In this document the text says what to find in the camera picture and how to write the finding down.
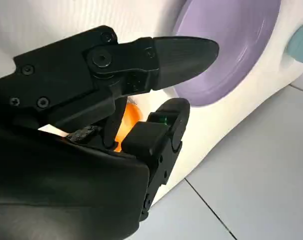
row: orange object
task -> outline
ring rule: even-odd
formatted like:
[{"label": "orange object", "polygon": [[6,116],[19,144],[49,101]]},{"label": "orange object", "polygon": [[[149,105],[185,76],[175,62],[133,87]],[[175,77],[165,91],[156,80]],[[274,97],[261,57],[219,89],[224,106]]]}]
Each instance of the orange object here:
[{"label": "orange object", "polygon": [[115,149],[115,152],[120,152],[122,150],[121,144],[127,134],[131,131],[134,125],[142,120],[143,114],[137,105],[134,103],[128,102],[126,105],[125,113],[122,117],[121,124],[115,138],[115,141],[118,142],[118,146]]}]

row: purple bowl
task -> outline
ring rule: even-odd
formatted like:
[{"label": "purple bowl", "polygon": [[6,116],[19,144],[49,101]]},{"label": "purple bowl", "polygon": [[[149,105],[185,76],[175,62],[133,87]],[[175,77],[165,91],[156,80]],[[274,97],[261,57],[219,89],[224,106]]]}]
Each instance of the purple bowl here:
[{"label": "purple bowl", "polygon": [[219,44],[217,60],[204,73],[176,85],[193,106],[212,104],[231,92],[262,55],[275,27],[281,0],[188,0],[174,35]]}]

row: tile grout line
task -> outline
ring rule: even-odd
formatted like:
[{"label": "tile grout line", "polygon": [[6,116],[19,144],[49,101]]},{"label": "tile grout line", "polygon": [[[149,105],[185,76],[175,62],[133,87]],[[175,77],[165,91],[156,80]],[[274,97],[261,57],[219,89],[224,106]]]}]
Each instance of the tile grout line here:
[{"label": "tile grout line", "polygon": [[291,84],[289,84],[289,86],[292,87],[292,88],[294,88],[294,89],[297,89],[297,90],[303,92],[303,89],[300,88],[300,87],[298,87],[298,86],[294,86],[294,85],[291,85]]},{"label": "tile grout line", "polygon": [[215,217],[219,220],[219,222],[225,227],[225,229],[229,232],[229,234],[237,240],[235,235],[232,233],[232,231],[226,226],[226,224],[220,219],[220,217],[213,211],[213,209],[208,205],[208,203],[204,200],[204,198],[197,192],[197,190],[194,188],[193,185],[187,180],[187,178],[184,178],[185,181],[188,183],[188,185],[195,191],[195,193],[200,197],[200,199],[206,204],[206,206],[210,209],[210,211],[215,215]]}]

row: teal plastic part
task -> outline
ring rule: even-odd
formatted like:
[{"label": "teal plastic part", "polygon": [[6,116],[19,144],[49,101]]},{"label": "teal plastic part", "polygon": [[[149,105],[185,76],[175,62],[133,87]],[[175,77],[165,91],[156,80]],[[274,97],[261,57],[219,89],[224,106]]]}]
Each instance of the teal plastic part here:
[{"label": "teal plastic part", "polygon": [[290,39],[286,52],[297,61],[303,63],[303,26]]}]

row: black robotic arm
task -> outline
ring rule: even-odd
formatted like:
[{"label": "black robotic arm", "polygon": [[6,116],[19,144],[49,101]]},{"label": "black robotic arm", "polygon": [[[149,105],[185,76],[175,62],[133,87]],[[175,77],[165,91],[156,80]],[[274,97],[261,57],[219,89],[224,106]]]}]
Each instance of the black robotic arm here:
[{"label": "black robotic arm", "polygon": [[[0,79],[0,240],[134,233],[173,170],[190,105],[168,100],[116,153],[127,97],[195,77],[218,52],[196,37],[118,44],[100,26],[15,57]],[[46,124],[70,135],[38,131]]]}]

